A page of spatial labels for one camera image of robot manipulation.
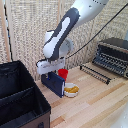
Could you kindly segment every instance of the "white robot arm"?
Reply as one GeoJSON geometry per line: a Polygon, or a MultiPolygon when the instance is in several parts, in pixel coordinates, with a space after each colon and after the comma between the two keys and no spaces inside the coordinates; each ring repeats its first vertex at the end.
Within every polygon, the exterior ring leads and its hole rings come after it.
{"type": "Polygon", "coordinates": [[[37,63],[37,71],[39,74],[45,74],[65,66],[64,57],[73,50],[72,41],[65,38],[71,30],[94,19],[108,1],[109,0],[76,0],[74,2],[63,16],[57,28],[45,34],[43,53],[46,60],[37,63]]]}

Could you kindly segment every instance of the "yellow bowl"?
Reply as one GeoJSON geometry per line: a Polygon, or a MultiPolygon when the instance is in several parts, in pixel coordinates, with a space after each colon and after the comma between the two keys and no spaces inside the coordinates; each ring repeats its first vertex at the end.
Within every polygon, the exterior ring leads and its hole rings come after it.
{"type": "MultiPolygon", "coordinates": [[[[73,83],[65,83],[65,87],[64,88],[73,88],[74,86],[77,86],[77,85],[73,84],[73,83]]],[[[66,96],[68,96],[68,97],[75,97],[75,96],[77,96],[78,92],[76,92],[76,93],[68,93],[68,92],[64,91],[64,94],[66,96]]]]}

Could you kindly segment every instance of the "wooden table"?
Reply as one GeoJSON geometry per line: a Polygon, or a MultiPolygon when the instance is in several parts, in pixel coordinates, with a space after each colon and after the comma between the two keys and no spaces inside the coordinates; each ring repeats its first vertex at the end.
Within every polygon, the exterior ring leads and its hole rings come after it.
{"type": "Polygon", "coordinates": [[[79,67],[69,70],[66,81],[80,88],[74,98],[59,98],[36,83],[52,107],[51,128],[110,128],[128,102],[128,79],[118,77],[106,85],[79,67]]]}

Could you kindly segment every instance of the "black cord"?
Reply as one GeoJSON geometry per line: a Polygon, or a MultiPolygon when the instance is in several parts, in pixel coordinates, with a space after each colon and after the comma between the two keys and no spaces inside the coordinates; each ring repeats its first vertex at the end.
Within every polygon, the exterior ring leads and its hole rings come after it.
{"type": "Polygon", "coordinates": [[[113,19],[115,19],[120,12],[122,12],[124,10],[125,7],[128,6],[128,3],[110,20],[106,23],[106,25],[87,43],[85,44],[82,48],[80,48],[78,51],[76,51],[74,54],[72,54],[71,56],[67,57],[66,59],[72,57],[73,55],[75,55],[76,53],[78,53],[81,49],[83,49],[86,45],[88,45],[113,19]]]}

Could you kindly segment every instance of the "small black box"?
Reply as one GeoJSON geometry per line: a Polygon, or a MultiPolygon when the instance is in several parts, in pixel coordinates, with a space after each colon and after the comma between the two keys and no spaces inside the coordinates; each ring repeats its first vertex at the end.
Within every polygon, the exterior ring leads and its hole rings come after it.
{"type": "Polygon", "coordinates": [[[0,128],[50,128],[50,113],[21,61],[0,64],[0,128]]]}

